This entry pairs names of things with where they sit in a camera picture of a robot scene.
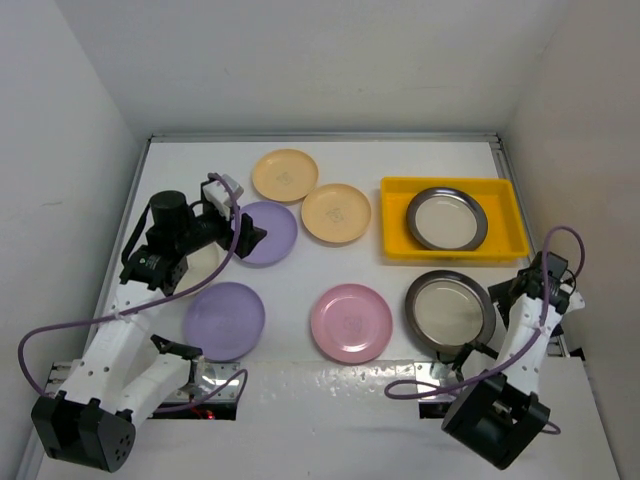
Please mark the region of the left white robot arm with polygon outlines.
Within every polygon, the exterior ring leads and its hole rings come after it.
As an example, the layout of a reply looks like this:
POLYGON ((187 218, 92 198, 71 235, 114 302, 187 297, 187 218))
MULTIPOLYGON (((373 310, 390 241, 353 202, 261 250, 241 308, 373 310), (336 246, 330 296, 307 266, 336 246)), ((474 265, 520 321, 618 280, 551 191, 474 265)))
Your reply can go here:
POLYGON ((97 330, 82 358, 56 392, 41 392, 32 408, 48 457, 116 472, 147 418, 191 410, 225 389, 220 384, 183 406, 165 406, 178 390, 194 394, 202 388, 213 362, 200 348, 150 328, 160 306, 204 288, 229 262, 223 259, 208 277, 178 291, 189 255, 216 243, 228 257, 245 257, 265 238, 265 230, 241 212, 242 193, 230 176, 211 174, 200 186, 201 214, 179 191, 161 191, 148 200, 122 249, 109 314, 92 320, 97 330))

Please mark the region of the steel rimmed plate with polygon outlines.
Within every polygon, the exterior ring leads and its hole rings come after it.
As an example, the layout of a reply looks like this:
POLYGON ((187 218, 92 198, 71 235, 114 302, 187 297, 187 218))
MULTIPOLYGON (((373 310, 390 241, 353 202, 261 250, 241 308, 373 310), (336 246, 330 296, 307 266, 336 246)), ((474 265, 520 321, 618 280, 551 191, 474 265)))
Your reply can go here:
POLYGON ((409 202, 406 223, 414 239, 435 251, 474 251, 488 235, 488 217, 469 194, 431 187, 409 202))
POLYGON ((428 348, 456 355, 466 344, 487 343, 496 313, 488 291, 471 277, 434 270, 415 279, 404 300, 406 322, 428 348))

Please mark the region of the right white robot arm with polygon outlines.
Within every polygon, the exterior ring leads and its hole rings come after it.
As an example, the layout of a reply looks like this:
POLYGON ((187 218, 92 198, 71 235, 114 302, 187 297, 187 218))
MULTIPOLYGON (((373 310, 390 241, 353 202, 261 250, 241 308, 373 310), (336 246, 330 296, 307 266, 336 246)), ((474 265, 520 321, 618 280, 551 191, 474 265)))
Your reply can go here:
POLYGON ((563 282, 568 261, 538 253, 509 281, 491 286, 507 333, 487 377, 461 391, 442 430, 499 470, 508 468, 543 431, 550 409, 539 399, 539 374, 547 345, 567 313, 584 307, 563 282))

